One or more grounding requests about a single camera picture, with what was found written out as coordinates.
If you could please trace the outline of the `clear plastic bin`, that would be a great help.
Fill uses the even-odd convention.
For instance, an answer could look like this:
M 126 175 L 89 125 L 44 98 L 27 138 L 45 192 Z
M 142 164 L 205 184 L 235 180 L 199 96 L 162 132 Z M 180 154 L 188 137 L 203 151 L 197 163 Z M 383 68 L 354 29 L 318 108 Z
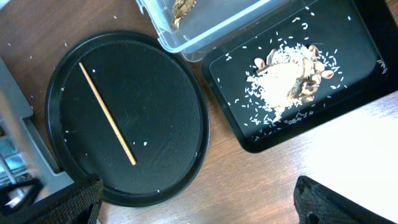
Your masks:
M 213 49 L 237 36 L 288 4 L 284 0 L 203 0 L 172 28 L 169 0 L 136 0 L 142 13 L 148 13 L 162 48 L 198 62 Z

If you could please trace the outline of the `rice and peanut shell scraps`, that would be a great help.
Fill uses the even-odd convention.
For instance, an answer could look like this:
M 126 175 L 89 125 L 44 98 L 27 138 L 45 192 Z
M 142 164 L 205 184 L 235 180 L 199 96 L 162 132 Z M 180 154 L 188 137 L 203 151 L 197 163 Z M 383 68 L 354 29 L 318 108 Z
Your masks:
M 319 2 L 234 47 L 209 70 L 243 138 L 257 142 L 351 93 L 387 66 L 358 13 Z

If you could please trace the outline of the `brown printed wrapper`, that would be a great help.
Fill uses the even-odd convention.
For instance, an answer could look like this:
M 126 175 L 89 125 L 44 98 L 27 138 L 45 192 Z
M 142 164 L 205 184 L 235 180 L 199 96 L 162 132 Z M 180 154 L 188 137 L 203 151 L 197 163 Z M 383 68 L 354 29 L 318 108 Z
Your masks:
M 175 0 L 172 6 L 173 29 L 179 29 L 180 21 L 195 7 L 197 0 Z

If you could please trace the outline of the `round black tray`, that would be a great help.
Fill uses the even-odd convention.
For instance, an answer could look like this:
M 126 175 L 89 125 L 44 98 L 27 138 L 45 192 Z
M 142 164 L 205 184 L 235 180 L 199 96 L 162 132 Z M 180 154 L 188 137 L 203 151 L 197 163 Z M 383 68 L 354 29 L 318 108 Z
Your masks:
M 52 149 L 71 179 L 98 175 L 104 201 L 122 207 L 150 207 L 184 191 L 205 160 L 210 138 L 205 94 L 191 68 L 152 37 L 133 31 L 104 32 L 76 44 L 50 79 L 45 116 Z

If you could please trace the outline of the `wooden chopstick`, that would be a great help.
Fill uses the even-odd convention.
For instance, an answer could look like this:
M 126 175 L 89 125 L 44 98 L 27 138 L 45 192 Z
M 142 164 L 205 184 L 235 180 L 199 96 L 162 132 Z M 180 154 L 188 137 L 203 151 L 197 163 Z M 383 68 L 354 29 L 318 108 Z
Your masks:
M 83 72 L 83 74 L 85 76 L 85 79 L 88 82 L 88 84 L 89 84 L 89 86 L 90 86 L 95 98 L 97 99 L 97 101 L 98 101 L 98 103 L 99 103 L 99 105 L 100 105 L 100 107 L 101 107 L 106 119 L 108 120 L 108 122 L 109 122 L 112 130 L 114 131 L 119 143 L 121 144 L 125 154 L 127 155 L 130 163 L 133 166 L 135 166 L 137 164 L 136 159 L 133 156 L 132 152 L 130 151 L 126 141 L 124 140 L 119 128 L 117 127 L 113 117 L 111 116 L 111 113 L 109 112 L 108 108 L 106 107 L 106 105 L 105 105 L 100 93 L 98 92 L 97 88 L 95 87 L 95 84 L 93 83 L 92 79 L 90 78 L 90 76 L 89 76 L 88 72 L 86 71 L 84 65 L 81 62 L 79 62 L 78 64 L 79 64 L 79 67 L 80 67 L 81 71 Z

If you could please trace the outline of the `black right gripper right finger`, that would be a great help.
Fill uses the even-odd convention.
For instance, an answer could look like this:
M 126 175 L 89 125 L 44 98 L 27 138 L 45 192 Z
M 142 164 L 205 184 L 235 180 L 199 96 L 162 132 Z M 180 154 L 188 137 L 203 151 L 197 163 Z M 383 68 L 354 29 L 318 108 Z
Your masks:
M 295 184 L 294 206 L 301 224 L 391 223 L 304 175 Z

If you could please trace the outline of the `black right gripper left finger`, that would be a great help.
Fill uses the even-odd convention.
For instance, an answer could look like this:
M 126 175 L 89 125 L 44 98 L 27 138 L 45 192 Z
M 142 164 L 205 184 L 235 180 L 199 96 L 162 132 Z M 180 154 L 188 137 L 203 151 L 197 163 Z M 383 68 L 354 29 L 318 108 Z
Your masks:
M 27 195 L 11 206 L 10 193 L 29 187 Z M 103 202 L 100 177 L 81 179 L 36 201 L 44 184 L 38 178 L 1 187 L 1 223 L 87 223 L 96 224 Z

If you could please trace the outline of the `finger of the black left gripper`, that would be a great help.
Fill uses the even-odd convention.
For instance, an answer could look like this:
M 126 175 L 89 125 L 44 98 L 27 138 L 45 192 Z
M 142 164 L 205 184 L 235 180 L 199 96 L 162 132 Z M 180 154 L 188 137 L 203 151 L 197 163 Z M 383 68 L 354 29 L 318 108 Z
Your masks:
M 31 206 L 43 187 L 38 178 L 1 187 L 1 215 L 11 215 Z

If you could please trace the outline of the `black rectangular tray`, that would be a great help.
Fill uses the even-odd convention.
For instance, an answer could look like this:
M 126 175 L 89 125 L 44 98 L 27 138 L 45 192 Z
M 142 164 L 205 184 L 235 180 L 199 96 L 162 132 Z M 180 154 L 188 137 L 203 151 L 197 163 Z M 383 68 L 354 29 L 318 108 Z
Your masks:
M 334 75 L 280 119 L 255 88 L 272 49 L 315 45 Z M 241 147 L 262 152 L 397 90 L 397 25 L 384 1 L 294 1 L 212 50 L 201 71 Z

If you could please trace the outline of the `grey plastic dishwasher rack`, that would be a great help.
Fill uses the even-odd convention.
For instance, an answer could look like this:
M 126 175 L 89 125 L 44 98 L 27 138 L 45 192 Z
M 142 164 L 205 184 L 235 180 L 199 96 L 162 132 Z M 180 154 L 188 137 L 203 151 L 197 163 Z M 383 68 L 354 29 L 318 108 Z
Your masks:
M 29 104 L 6 63 L 1 61 L 1 187 L 38 178 L 48 197 L 74 181 L 57 165 L 31 117 Z

